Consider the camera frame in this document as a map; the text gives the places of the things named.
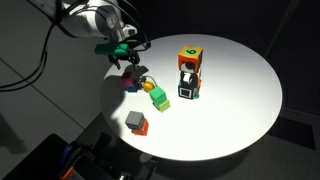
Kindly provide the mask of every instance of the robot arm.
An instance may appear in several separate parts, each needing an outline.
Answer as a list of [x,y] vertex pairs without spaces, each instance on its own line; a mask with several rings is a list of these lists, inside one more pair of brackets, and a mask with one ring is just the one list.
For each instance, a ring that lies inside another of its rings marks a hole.
[[119,43],[137,34],[137,29],[124,24],[117,0],[27,0],[70,37],[104,37]]

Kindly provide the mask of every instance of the gray block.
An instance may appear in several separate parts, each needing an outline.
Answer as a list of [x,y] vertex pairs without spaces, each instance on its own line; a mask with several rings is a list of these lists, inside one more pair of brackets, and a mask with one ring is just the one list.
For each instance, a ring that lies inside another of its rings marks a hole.
[[130,111],[126,119],[126,125],[129,129],[141,130],[144,121],[145,118],[141,112]]

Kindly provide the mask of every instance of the round white table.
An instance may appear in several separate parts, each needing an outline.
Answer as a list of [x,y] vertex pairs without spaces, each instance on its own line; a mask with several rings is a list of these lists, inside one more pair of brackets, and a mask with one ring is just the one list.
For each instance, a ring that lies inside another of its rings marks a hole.
[[[200,98],[178,96],[178,53],[183,46],[204,49]],[[199,161],[243,150],[274,124],[282,104],[279,79],[260,55],[228,39],[208,35],[177,35],[152,41],[141,52],[140,66],[165,92],[171,107],[159,112],[148,93],[121,88],[122,69],[112,66],[101,90],[107,123],[126,143],[153,156]],[[142,112],[149,122],[147,136],[131,133],[125,120],[129,111]]]

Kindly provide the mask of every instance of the white tabletop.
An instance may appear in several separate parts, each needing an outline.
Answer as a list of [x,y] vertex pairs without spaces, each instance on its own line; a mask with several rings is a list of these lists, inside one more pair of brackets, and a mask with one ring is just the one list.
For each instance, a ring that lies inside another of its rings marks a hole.
[[[178,53],[186,45],[204,49],[200,98],[194,100],[178,96]],[[140,58],[140,65],[149,69],[144,75],[166,92],[171,107],[161,113],[143,90],[123,92],[120,76],[130,65],[125,61],[121,70],[113,66],[107,73],[101,107],[119,137],[143,152],[183,161],[223,157],[256,142],[279,115],[282,89],[276,73],[237,42],[208,35],[169,36],[152,41]],[[144,114],[147,136],[131,133],[125,124],[129,111]]]

